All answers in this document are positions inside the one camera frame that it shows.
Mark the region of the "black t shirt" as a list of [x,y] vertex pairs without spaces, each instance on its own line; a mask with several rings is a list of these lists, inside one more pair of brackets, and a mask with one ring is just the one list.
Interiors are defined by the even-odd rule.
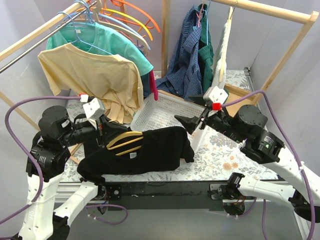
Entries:
[[181,126],[165,127],[143,132],[141,145],[133,156],[117,156],[106,148],[85,156],[77,172],[86,180],[103,181],[103,175],[140,175],[149,172],[174,171],[181,159],[193,163],[195,153],[187,131]]

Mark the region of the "beige t shirt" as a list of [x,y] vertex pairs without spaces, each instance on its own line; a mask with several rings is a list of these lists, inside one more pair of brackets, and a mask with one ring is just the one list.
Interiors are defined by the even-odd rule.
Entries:
[[37,56],[52,93],[62,90],[87,94],[102,101],[111,120],[129,124],[144,101],[143,84],[136,65],[118,55],[98,55],[71,43]]

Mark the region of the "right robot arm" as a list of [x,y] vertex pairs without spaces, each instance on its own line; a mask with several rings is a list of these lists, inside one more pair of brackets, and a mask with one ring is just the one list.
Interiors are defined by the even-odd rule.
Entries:
[[207,106],[202,114],[192,118],[175,115],[189,134],[196,128],[210,127],[236,143],[242,143],[240,152],[259,165],[277,173],[288,182],[281,186],[256,180],[242,173],[233,172],[225,185],[213,191],[223,199],[239,197],[263,198],[277,202],[307,221],[320,221],[320,178],[302,163],[297,162],[293,151],[272,132],[265,130],[268,118],[258,107],[246,104],[234,116],[223,109],[210,112],[219,104]]

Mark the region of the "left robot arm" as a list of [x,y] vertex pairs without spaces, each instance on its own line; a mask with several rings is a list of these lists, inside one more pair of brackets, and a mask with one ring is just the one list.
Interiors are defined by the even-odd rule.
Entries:
[[106,146],[127,131],[127,127],[111,121],[104,114],[93,120],[74,123],[67,109],[60,105],[47,108],[38,123],[40,131],[34,136],[27,152],[28,195],[23,224],[14,240],[65,240],[76,216],[91,200],[107,200],[110,195],[103,177],[85,177],[80,187],[62,206],[55,200],[65,165],[70,158],[69,147],[96,142]]

